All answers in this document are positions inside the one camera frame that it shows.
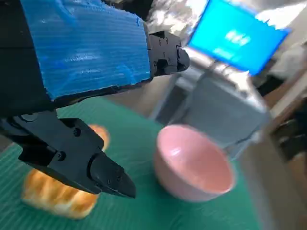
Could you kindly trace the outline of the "bare left robot hand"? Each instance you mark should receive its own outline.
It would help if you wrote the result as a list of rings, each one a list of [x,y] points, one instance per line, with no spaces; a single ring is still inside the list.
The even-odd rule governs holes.
[[[134,198],[124,169],[78,118],[56,110],[127,91],[190,64],[180,38],[149,33],[137,15],[100,0],[0,3],[0,133],[19,159],[71,187]]]

